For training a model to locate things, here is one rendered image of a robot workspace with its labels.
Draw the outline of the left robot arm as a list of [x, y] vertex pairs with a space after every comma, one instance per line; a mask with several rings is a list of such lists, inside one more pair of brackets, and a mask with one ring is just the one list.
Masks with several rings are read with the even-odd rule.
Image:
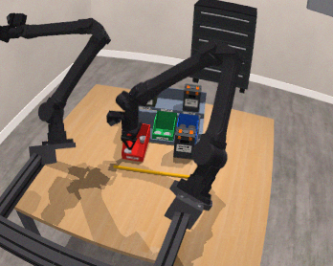
[[[106, 44], [110, 43], [111, 39], [102, 24], [96, 22], [93, 18], [79, 19], [78, 29], [76, 29], [77, 21], [25, 25], [26, 20], [27, 15], [24, 13], [10, 13], [7, 16], [8, 25], [2, 27], [1, 33], [9, 31], [9, 38], [19, 38], [21, 36], [26, 39], [76, 33], [92, 35], [55, 92], [38, 109], [39, 118], [50, 123], [48, 124], [48, 141], [42, 142], [42, 145], [73, 143], [73, 139], [67, 139], [66, 131], [64, 131], [64, 104], [66, 105], [67, 99], [93, 59]], [[25, 35], [29, 35], [29, 37]]]

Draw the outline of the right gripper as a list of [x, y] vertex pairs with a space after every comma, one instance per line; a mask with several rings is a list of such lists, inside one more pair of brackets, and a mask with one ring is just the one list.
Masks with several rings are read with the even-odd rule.
[[[122, 142], [126, 145], [128, 150], [132, 150], [134, 144], [137, 142], [137, 135], [142, 127], [142, 120], [139, 119], [139, 115], [136, 118], [129, 119], [130, 120], [130, 130], [123, 129], [122, 130], [122, 135], [121, 135], [121, 140]], [[131, 136], [127, 136], [127, 134], [131, 134]], [[129, 147], [127, 141], [131, 141], [133, 143], [131, 147]]]

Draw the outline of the grey metal shelf rack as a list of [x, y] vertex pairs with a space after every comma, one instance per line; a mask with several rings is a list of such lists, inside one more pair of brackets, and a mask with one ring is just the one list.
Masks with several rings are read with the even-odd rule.
[[[203, 134], [206, 95], [207, 95], [207, 92], [201, 92], [200, 108], [199, 108], [200, 113], [183, 111], [184, 89], [177, 89], [177, 88], [167, 88], [162, 93], [160, 93], [158, 95], [158, 99], [157, 99], [155, 107], [139, 105], [139, 119], [142, 120], [143, 124], [150, 124], [149, 141], [152, 143], [158, 143], [158, 144], [173, 144], [174, 145], [175, 132], [174, 132], [173, 141], [152, 139], [153, 124], [154, 124], [154, 120], [155, 120], [157, 111], [165, 111], [165, 112], [177, 113], [177, 116], [178, 116], [177, 121], [179, 118], [178, 113], [199, 116], [200, 123], [198, 122], [198, 130], [197, 130], [197, 138], [196, 138], [196, 144], [197, 144], [200, 141], [201, 134]], [[147, 109], [147, 110], [145, 110], [145, 109]], [[174, 109], [176, 109], [176, 110], [174, 110]], [[156, 111], [154, 111], [154, 110], [156, 110]]]

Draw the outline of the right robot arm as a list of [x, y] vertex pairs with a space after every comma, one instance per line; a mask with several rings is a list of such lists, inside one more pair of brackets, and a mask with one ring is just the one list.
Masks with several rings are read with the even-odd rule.
[[209, 193], [207, 195], [207, 192], [210, 192], [216, 174], [228, 160], [228, 154], [225, 150], [227, 145], [226, 135], [238, 74], [244, 62], [245, 57], [236, 48], [217, 40], [210, 40], [199, 46], [197, 54], [155, 78], [140, 82], [130, 92], [127, 92], [128, 94], [125, 91], [118, 94], [116, 104], [124, 112], [109, 110], [106, 116], [107, 123], [113, 126], [122, 121], [122, 129], [130, 130], [129, 119], [136, 118], [139, 115], [139, 104], [146, 106], [149, 101], [173, 84], [206, 67], [222, 64], [208, 128], [205, 134], [201, 134], [200, 141], [191, 151], [191, 158], [197, 164], [197, 168], [187, 180], [181, 178], [176, 186], [208, 205], [211, 201], [211, 195]]

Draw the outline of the green open bin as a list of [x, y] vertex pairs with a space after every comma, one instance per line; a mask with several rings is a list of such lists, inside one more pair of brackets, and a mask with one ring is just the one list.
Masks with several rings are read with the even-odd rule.
[[[176, 123], [177, 113], [157, 111], [153, 124], [152, 139], [173, 141]], [[155, 131], [160, 131], [162, 134], [155, 134]], [[165, 132], [171, 133], [171, 136], [164, 135]]]

